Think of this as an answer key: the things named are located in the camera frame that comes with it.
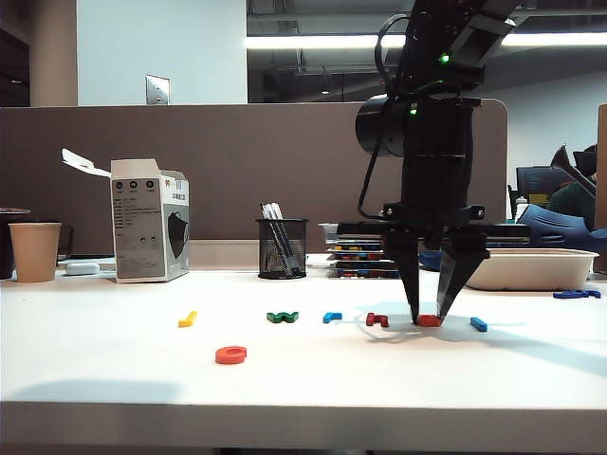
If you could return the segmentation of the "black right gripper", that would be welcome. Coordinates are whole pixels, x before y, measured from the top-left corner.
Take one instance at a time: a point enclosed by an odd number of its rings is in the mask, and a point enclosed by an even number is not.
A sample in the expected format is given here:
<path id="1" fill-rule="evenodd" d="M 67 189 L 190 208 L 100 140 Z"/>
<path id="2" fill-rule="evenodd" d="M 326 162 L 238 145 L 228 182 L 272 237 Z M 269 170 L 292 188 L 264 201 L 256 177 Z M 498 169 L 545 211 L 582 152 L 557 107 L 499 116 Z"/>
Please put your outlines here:
<path id="1" fill-rule="evenodd" d="M 372 154 L 359 195 L 363 220 L 339 223 L 338 238 L 378 238 L 383 243 L 403 282 L 413 323 L 419 314 L 418 249 L 441 248 L 437 316 L 445 319 L 471 275 L 489 258 L 486 243 L 526 243 L 530 227 L 485 222 L 485 207 L 468 203 L 471 161 L 459 156 L 404 159 L 400 199 L 385 204 L 381 214 L 366 213 L 364 201 L 377 161 Z"/>

